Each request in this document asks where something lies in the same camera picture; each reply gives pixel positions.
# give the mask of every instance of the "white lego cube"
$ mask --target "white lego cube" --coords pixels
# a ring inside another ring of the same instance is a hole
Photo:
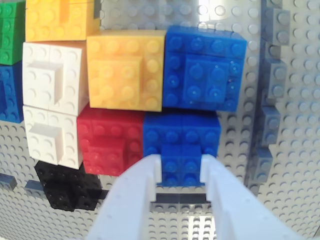
[[[63,65],[35,61],[23,68],[23,103],[48,109],[62,97]]]
[[[43,162],[58,165],[63,156],[62,129],[35,123],[28,132],[30,156]]]
[[[78,145],[77,117],[23,106],[30,156],[55,165],[79,169],[83,162]]]
[[[55,81],[45,84],[43,74]],[[37,77],[42,86],[33,80]],[[78,116],[88,102],[85,41],[23,44],[24,105]]]

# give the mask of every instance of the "green lego brick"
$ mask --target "green lego brick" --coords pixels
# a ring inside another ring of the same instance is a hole
[[[0,34],[0,49],[14,49],[23,45],[26,39],[25,29]]]
[[[23,45],[11,49],[0,49],[0,64],[13,65],[22,60]]]
[[[26,28],[25,18],[0,18],[0,33],[13,33]]]
[[[26,1],[25,0],[2,0],[0,1],[0,19],[3,18],[25,18]]]

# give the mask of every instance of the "yellow lego brick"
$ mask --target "yellow lego brick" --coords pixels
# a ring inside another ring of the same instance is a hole
[[[166,31],[104,30],[87,38],[90,107],[160,112]]]
[[[100,19],[94,19],[95,3],[70,2],[74,1],[27,1],[26,41],[86,40],[88,35],[99,31]]]

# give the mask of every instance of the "gray lego brick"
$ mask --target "gray lego brick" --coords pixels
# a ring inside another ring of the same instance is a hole
[[[24,190],[28,196],[46,199],[44,189],[39,181],[29,180],[24,186]]]

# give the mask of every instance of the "red lego brick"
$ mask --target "red lego brick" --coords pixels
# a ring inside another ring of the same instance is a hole
[[[119,176],[143,158],[142,111],[90,108],[77,118],[85,171]]]

